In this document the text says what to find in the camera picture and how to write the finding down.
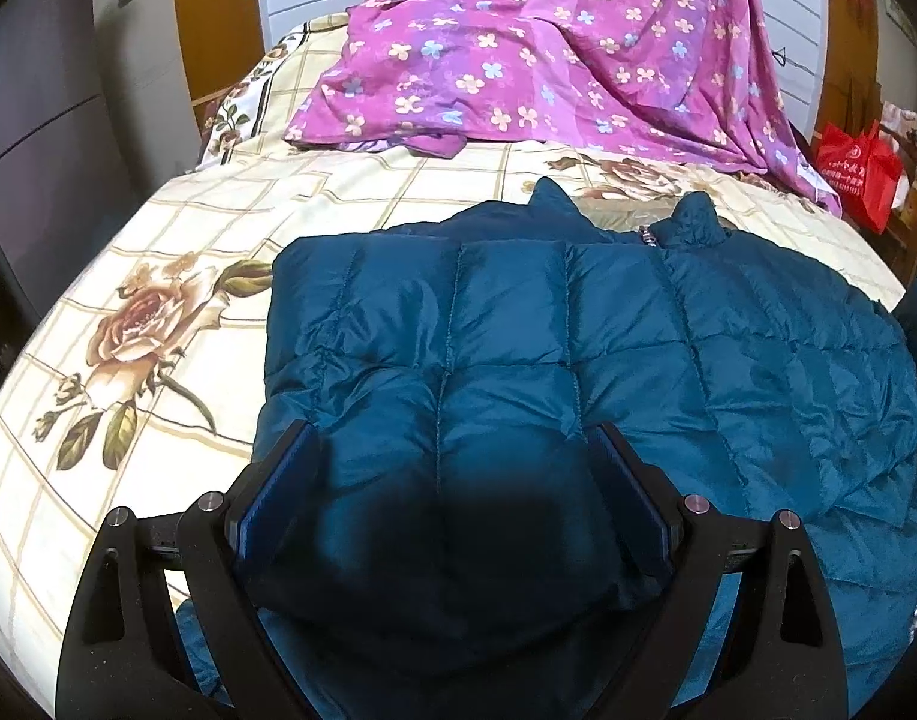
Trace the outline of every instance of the screw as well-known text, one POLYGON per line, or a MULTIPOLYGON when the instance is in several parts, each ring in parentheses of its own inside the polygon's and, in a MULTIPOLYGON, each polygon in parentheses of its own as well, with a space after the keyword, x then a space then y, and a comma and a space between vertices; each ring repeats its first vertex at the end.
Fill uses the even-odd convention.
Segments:
POLYGON ((782 509, 778 514, 778 522, 781 522, 789 531, 797 531, 802 527, 802 518, 798 517, 795 512, 789 512, 788 509, 782 509))
POLYGON ((113 528, 118 528, 127 519, 128 509, 124 506, 116 506, 111 512, 108 512, 108 517, 105 517, 105 521, 113 528))
POLYGON ((198 508, 203 512, 215 512, 225 501, 225 496, 212 490, 211 493, 205 493, 198 499, 198 508))
POLYGON ((686 495, 685 508, 692 514, 707 514, 711 509, 711 504, 704 495, 686 495))

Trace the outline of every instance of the blue down jacket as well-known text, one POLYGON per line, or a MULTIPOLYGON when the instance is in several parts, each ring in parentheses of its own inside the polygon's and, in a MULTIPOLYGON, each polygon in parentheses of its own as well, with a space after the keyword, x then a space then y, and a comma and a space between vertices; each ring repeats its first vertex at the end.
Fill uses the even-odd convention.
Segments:
MULTIPOLYGON (((900 324, 826 266, 723 229, 706 194, 651 229, 658 247, 596 229, 543 179, 528 206, 279 255, 255 457, 300 418, 323 464, 248 589, 326 720, 585 712, 623 610, 660 591, 585 461, 583 428, 605 420, 682 494, 801 514, 853 712, 906 649, 917 361, 900 324)), ((917 290, 898 315, 917 333, 917 290)), ((680 700, 704 690, 735 591, 680 700)), ((191 609, 179 619, 221 695, 191 609)))

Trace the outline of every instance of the floral bedsheet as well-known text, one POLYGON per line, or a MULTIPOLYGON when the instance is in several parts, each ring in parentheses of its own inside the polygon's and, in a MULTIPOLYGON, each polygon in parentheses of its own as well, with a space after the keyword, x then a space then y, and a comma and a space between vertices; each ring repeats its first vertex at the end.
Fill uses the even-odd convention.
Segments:
MULTIPOLYGON (((0 651, 52 709, 62 635, 111 507, 177 512, 249 462, 263 405, 270 265, 299 236, 443 220, 527 201, 551 175, 598 224, 663 218, 707 191, 740 229, 838 269, 889 308, 903 290, 841 220, 709 167, 556 143, 303 149, 287 122, 346 40, 329 17, 282 40, 220 106, 201 167, 156 191, 37 330, 0 393, 0 651)), ((169 575, 173 603, 187 593, 169 575)))

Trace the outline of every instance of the purple blanket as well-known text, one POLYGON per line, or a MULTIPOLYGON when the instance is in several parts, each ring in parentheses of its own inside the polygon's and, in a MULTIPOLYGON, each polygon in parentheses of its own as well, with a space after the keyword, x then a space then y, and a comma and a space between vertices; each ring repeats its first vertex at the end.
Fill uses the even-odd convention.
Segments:
POLYGON ((556 141, 799 175, 761 0, 367 0, 292 143, 556 141))

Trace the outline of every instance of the plastic bag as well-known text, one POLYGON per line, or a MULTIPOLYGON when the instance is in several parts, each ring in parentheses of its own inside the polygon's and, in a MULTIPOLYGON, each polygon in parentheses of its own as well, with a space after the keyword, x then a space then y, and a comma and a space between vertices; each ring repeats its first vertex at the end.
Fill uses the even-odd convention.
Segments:
POLYGON ((841 196, 845 213, 863 227, 884 232, 903 167, 891 146, 879 138, 879 123, 858 138, 828 124, 815 162, 841 196))

